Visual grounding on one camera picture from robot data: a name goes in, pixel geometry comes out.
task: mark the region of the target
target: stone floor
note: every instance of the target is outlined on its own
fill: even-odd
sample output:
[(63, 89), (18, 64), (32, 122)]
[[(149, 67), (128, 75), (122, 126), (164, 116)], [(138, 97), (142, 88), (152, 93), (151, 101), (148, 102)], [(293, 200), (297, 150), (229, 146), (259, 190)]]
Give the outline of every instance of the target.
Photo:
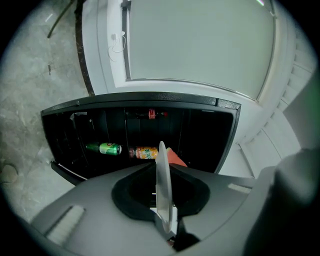
[(14, 164), (14, 184), (3, 184), (14, 212), (30, 220), (73, 185), (50, 167), (52, 155), (40, 111), (88, 96), (75, 38), (75, 5), (50, 39), (47, 34), (67, 5), (43, 1), (21, 24), (0, 62), (0, 170)]

